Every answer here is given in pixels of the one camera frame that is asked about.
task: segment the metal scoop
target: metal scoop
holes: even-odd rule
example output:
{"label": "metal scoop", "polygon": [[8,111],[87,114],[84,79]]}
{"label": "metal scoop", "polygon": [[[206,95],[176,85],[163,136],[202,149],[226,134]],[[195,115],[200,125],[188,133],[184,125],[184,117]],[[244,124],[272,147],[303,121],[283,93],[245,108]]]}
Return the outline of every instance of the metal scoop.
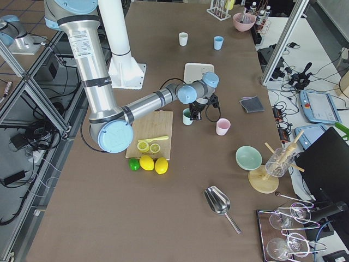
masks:
{"label": "metal scoop", "polygon": [[204,195],[212,211],[219,215],[225,215],[230,224],[234,227],[236,233],[240,234],[241,230],[228,214],[230,208],[229,198],[216,186],[205,189]]}

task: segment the bowl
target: bowl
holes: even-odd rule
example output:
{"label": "bowl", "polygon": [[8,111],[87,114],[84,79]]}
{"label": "bowl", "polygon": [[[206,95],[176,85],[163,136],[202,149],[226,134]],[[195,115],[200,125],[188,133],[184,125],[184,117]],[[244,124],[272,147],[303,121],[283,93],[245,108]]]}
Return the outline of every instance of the bowl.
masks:
{"label": "bowl", "polygon": [[262,156],[251,146],[242,146],[236,151],[236,162],[244,170],[255,170],[262,164]]}
{"label": "bowl", "polygon": [[240,23],[241,14],[242,13],[234,14],[233,24],[234,24],[234,27],[236,28],[237,31],[245,32],[245,31],[251,29],[251,27],[255,24],[256,17],[254,15],[251,15],[251,14],[245,14],[244,20],[249,21],[249,23]]}

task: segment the computer monitor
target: computer monitor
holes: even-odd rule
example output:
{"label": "computer monitor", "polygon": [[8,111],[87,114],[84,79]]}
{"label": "computer monitor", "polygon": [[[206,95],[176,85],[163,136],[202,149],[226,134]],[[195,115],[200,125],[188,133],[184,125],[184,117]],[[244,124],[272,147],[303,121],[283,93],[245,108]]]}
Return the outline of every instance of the computer monitor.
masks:
{"label": "computer monitor", "polygon": [[[296,158],[305,169],[302,177],[316,202],[340,201],[349,205],[349,145],[330,127]],[[349,211],[328,217],[343,243],[349,248]]]}

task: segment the blue joint cap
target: blue joint cap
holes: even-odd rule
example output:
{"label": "blue joint cap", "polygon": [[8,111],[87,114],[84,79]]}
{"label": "blue joint cap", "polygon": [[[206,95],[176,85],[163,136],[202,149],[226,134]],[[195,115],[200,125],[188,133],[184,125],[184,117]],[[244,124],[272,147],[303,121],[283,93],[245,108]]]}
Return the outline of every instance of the blue joint cap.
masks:
{"label": "blue joint cap", "polygon": [[77,15],[86,15],[93,12],[98,0],[54,0],[60,7]]}
{"label": "blue joint cap", "polygon": [[45,18],[45,23],[46,23],[46,26],[50,29],[62,31],[58,26],[57,22],[53,22],[52,20]]}
{"label": "blue joint cap", "polygon": [[178,90],[177,97],[183,104],[189,104],[196,100],[197,93],[192,86],[183,86]]}
{"label": "blue joint cap", "polygon": [[109,153],[119,153],[129,147],[133,140],[132,126],[125,120],[114,120],[102,127],[98,145]]}
{"label": "blue joint cap", "polygon": [[6,22],[18,22],[20,19],[15,15],[4,15],[1,17]]}
{"label": "blue joint cap", "polygon": [[204,81],[206,85],[216,88],[219,82],[219,77],[215,73],[207,72],[203,75],[202,81]]}
{"label": "blue joint cap", "polygon": [[14,39],[12,37],[4,33],[0,33],[0,39],[6,47],[9,47],[14,42]]}

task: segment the gray floor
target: gray floor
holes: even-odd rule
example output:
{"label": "gray floor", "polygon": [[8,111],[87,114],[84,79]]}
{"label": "gray floor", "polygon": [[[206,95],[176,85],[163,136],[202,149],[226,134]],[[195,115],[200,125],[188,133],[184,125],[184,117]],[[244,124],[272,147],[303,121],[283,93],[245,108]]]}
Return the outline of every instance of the gray floor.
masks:
{"label": "gray floor", "polygon": [[[331,61],[334,61],[333,64],[336,67],[342,47],[349,47],[348,41],[342,36],[318,4],[309,4],[305,13],[308,16],[306,19],[312,30],[315,32]],[[338,66],[339,74],[343,76],[348,71],[348,67],[348,63],[340,63]]]}

